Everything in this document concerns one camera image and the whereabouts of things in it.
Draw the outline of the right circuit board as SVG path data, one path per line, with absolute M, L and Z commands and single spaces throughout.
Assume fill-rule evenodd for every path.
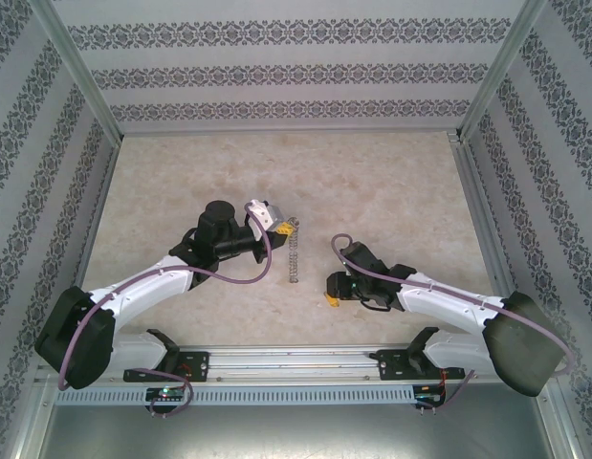
M 416 404 L 423 408 L 437 408 L 443 405 L 447 395 L 446 388 L 440 385 L 415 385 L 413 391 Z

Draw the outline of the circuit board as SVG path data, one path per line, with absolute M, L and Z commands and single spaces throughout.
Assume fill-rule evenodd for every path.
M 413 391 L 416 404 L 423 408 L 437 408 L 443 405 L 447 395 L 446 388 L 440 385 L 415 385 Z
M 179 403 L 184 399 L 185 390 L 182 387 L 148 388 L 145 393 L 147 402 Z

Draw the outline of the grey metal sheet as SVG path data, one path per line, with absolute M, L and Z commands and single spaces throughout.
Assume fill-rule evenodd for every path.
M 554 459 L 529 407 L 514 419 L 463 402 L 202 406 L 166 420 L 140 407 L 58 407 L 41 459 Z

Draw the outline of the left circuit board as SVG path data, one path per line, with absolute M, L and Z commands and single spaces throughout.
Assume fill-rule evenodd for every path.
M 182 387 L 148 388 L 145 393 L 147 402 L 179 403 L 184 399 L 185 390 Z

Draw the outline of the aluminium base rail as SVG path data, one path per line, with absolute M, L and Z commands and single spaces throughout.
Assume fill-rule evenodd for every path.
M 332 347 L 332 348 L 245 348 L 194 349 L 181 348 L 172 341 L 160 341 L 151 335 L 128 336 L 113 345 L 83 346 L 67 357 L 62 351 L 44 349 L 42 359 L 58 374 L 65 387 L 85 388 L 102 378 L 119 376 L 128 369 L 148 374 L 173 376 L 154 371 L 166 355 L 180 352 L 208 352 L 208 378 L 378 378 L 378 365 L 369 353 L 383 349 L 404 349 L 409 354 L 422 353 L 436 367 L 463 368 L 484 378 L 496 378 L 507 385 L 521 387 L 526 383 L 524 372 L 516 368 L 515 358 L 488 353 L 483 346 L 465 335 L 449 336 L 433 332 L 430 337 L 417 338 L 408 346 Z

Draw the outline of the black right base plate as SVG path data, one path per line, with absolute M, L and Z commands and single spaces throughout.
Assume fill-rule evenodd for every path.
M 369 353 L 368 358 L 378 365 L 382 381 L 422 381 L 441 380 L 442 374 L 450 381 L 466 377 L 463 368 L 436 367 L 424 354 L 409 354 L 404 349 L 383 349 Z

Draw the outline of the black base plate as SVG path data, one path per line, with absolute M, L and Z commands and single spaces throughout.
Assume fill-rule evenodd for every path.
M 441 380 L 442 374 L 450 381 L 466 377 L 463 368 L 436 367 L 424 354 L 409 354 L 404 349 L 383 349 L 369 353 L 368 358 L 378 365 L 382 381 L 422 381 Z
M 171 356 L 166 355 L 154 371 L 180 377 L 191 383 L 203 383 L 208 378 L 208 361 L 208 352 L 184 351 Z M 148 374 L 135 369 L 125 370 L 123 380 L 126 383 L 175 383 L 178 381 L 168 376 Z

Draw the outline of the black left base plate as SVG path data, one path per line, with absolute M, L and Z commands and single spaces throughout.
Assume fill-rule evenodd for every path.
M 208 361 L 208 352 L 184 351 L 171 356 L 166 355 L 154 371 L 180 377 L 191 383 L 203 383 L 208 378 Z M 126 383 L 175 383 L 178 381 L 168 376 L 148 374 L 135 369 L 125 370 L 123 380 Z

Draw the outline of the aluminium frame post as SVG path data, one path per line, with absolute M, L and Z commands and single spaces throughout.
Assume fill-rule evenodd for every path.
M 457 136 L 460 142 L 470 137 L 472 131 L 476 128 L 478 121 L 483 116 L 496 89 L 507 74 L 518 54 L 520 46 L 529 31 L 533 28 L 546 2 L 547 0 L 524 0 L 488 73 L 485 75 L 480 88 L 471 101 L 470 108 L 457 129 Z
M 120 146 L 123 134 L 110 106 L 79 52 L 74 39 L 59 17 L 52 0 L 27 0 L 44 31 L 52 40 L 71 77 L 90 105 L 110 143 Z

